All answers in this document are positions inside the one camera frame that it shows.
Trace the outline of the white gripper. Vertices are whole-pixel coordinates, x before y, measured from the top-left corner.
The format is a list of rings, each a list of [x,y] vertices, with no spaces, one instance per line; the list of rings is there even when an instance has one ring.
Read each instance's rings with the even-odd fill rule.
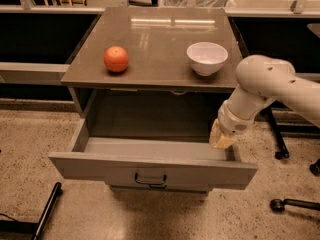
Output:
[[[236,140],[236,135],[246,132],[254,123],[256,106],[252,102],[224,101],[218,110],[210,131],[209,144],[213,149],[227,149]]]

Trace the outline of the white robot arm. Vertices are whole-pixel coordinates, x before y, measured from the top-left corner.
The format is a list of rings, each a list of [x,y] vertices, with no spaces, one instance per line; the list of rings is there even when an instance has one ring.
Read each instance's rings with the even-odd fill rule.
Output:
[[[320,84],[300,78],[287,61],[251,55],[236,67],[237,87],[218,110],[211,128],[212,148],[226,149],[274,101],[320,127]]]

